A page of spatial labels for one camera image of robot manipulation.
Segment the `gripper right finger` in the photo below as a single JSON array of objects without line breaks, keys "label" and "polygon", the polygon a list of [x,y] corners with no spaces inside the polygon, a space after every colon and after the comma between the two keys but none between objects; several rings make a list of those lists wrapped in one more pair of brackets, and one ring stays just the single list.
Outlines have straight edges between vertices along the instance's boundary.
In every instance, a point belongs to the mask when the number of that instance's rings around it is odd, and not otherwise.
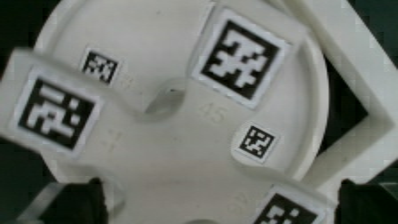
[{"label": "gripper right finger", "polygon": [[398,224],[397,182],[357,184],[343,180],[334,224]]}]

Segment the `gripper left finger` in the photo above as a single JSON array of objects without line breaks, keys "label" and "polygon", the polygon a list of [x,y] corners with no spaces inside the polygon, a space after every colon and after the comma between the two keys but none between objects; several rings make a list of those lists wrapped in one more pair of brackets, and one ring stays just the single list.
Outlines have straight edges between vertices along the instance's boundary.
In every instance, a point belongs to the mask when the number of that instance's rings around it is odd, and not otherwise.
[{"label": "gripper left finger", "polygon": [[103,182],[52,182],[27,206],[16,224],[109,224]]}]

